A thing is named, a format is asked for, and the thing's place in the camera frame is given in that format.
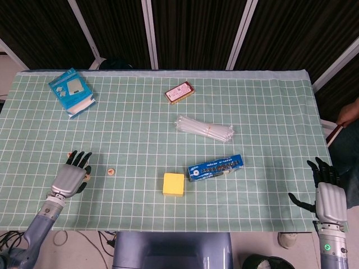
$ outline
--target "blue package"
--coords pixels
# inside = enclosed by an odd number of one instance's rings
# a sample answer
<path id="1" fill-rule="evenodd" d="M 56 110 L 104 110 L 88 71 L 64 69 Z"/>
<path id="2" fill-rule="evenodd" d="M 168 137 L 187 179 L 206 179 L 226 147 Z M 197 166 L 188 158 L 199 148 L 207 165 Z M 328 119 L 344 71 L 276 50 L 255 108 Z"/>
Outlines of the blue package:
<path id="1" fill-rule="evenodd" d="M 92 91 L 73 68 L 50 82 L 49 86 L 70 118 L 96 103 Z"/>
<path id="2" fill-rule="evenodd" d="M 193 182 L 228 174 L 238 170 L 241 167 L 243 167 L 243 161 L 241 155 L 238 154 L 228 158 L 189 166 L 188 172 L 190 173 L 190 181 Z"/>

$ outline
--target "table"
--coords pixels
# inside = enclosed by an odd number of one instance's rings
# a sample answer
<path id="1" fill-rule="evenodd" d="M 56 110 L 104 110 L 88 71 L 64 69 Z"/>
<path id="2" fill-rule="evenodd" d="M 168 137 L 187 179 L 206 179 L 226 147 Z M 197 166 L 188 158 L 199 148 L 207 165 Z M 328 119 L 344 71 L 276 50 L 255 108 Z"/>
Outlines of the table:
<path id="1" fill-rule="evenodd" d="M 287 194 L 313 203 L 306 160 L 330 161 L 306 71 L 84 71 L 98 103 L 74 119 L 48 86 L 60 74 L 18 73 L 0 114 L 1 229 L 27 228 L 74 149 L 93 152 L 91 181 L 55 229 L 314 229 Z M 164 92 L 184 81 L 195 93 L 169 105 Z M 233 141 L 177 132 L 180 114 L 233 125 Z M 234 154 L 243 169 L 162 195 L 164 173 Z"/>

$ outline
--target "black curtain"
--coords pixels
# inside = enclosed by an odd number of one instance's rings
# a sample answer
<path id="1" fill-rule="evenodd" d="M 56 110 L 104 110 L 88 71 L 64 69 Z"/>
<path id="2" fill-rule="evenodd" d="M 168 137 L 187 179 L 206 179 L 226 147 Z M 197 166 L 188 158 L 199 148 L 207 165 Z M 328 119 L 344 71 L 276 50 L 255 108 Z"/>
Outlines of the black curtain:
<path id="1" fill-rule="evenodd" d="M 335 122 L 341 108 L 359 97 L 359 54 L 316 94 L 320 118 Z"/>
<path id="2" fill-rule="evenodd" d="M 30 69 L 88 69 L 95 59 L 67 0 L 2 0 L 0 22 L 0 38 Z"/>
<path id="3" fill-rule="evenodd" d="M 306 69 L 314 83 L 358 36 L 358 0 L 259 0 L 235 69 Z"/>
<path id="4" fill-rule="evenodd" d="M 152 0 L 160 69 L 225 69 L 245 0 Z"/>
<path id="5" fill-rule="evenodd" d="M 141 0 L 77 0 L 101 57 L 151 69 Z"/>

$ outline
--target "robotic hand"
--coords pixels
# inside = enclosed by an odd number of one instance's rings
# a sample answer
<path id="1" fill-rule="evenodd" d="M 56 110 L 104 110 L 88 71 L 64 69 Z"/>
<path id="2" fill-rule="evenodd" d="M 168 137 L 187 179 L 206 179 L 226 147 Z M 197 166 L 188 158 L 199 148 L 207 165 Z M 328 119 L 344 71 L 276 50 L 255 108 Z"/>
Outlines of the robotic hand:
<path id="1" fill-rule="evenodd" d="M 84 152 L 80 152 L 75 158 L 76 154 L 75 150 L 61 167 L 46 201 L 25 231 L 24 238 L 29 245 L 28 248 L 10 247 L 1 252 L 0 269 L 31 269 L 35 266 L 40 247 L 65 206 L 64 200 L 81 193 L 90 178 L 91 167 L 84 166 L 92 153 L 86 154 L 82 160 Z"/>
<path id="2" fill-rule="evenodd" d="M 347 222 L 347 201 L 337 171 L 327 163 L 315 158 L 318 166 L 307 161 L 313 171 L 316 202 L 310 205 L 299 201 L 292 193 L 289 197 L 297 206 L 316 214 L 314 221 L 320 242 L 322 269 L 347 269 L 346 236 L 343 231 Z"/>

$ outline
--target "yellow sponge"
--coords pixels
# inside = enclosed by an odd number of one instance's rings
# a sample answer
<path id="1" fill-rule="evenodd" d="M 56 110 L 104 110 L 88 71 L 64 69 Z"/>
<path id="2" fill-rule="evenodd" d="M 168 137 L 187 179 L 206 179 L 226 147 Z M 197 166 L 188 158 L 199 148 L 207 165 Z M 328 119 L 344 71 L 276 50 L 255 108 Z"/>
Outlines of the yellow sponge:
<path id="1" fill-rule="evenodd" d="M 185 175 L 165 173 L 163 180 L 163 195 L 183 196 Z"/>

